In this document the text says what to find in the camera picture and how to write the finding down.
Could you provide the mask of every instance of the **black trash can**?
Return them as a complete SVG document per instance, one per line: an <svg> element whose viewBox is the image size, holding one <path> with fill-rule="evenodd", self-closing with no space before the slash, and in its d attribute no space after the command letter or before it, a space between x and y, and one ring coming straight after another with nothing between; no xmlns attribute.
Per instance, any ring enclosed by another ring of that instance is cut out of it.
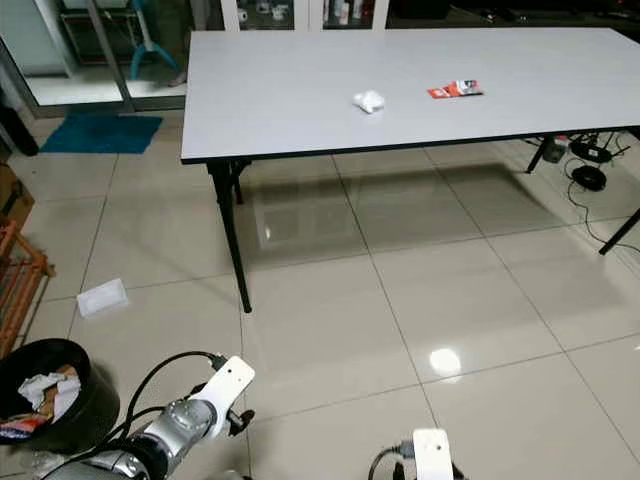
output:
<svg viewBox="0 0 640 480"><path fill-rule="evenodd" d="M81 383L69 410L28 439L0 438L0 444L74 454L94 447L111 431L120 411L118 393L96 371L80 345L58 338L30 343L0 360L0 418L30 412L31 403L18 393L18 387L27 378L47 375L65 364L76 369Z"/></svg>

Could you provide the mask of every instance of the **wooden crate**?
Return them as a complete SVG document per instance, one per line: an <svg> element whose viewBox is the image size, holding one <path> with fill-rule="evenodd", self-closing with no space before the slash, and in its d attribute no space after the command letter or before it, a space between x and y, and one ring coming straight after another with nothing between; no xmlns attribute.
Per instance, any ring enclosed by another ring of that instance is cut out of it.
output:
<svg viewBox="0 0 640 480"><path fill-rule="evenodd" d="M0 227L0 358L13 349L43 275L55 275L47 256L27 242L15 221Z"/></svg>

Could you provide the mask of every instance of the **blue mat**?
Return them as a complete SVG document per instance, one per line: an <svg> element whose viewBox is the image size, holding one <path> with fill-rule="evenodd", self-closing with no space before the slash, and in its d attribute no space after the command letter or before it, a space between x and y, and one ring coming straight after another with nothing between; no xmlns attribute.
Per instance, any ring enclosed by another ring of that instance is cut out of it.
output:
<svg viewBox="0 0 640 480"><path fill-rule="evenodd" d="M160 122L160 117L69 115L40 151L143 153Z"/></svg>

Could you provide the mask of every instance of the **white cabinet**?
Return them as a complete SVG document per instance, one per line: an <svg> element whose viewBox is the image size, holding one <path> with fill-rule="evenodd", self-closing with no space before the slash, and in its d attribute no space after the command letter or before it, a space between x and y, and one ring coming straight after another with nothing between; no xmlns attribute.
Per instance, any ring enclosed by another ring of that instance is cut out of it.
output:
<svg viewBox="0 0 640 480"><path fill-rule="evenodd" d="M225 30L384 30L389 0L221 0Z"/></svg>

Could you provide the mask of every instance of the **tile floor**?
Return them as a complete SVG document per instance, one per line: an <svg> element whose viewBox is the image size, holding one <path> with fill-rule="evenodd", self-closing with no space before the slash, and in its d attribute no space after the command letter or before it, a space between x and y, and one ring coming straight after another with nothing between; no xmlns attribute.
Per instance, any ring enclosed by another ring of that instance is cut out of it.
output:
<svg viewBox="0 0 640 480"><path fill-rule="evenodd" d="M558 166L523 174L520 141L256 162L236 207L246 315L180 133L170 113L141 156L11 159L37 200L25 231L58 270L21 341L81 343L123 402L183 350L256 368L248 433L197 448L177 479L363 479L381 448L433 425L473 479L640 478L640 256L596 254ZM576 192L602 236L640 206L640 143L623 141L607 189ZM81 318L74 295L114 277L130 305ZM185 360L142 403L208 374ZM0 476L23 472L0 451Z"/></svg>

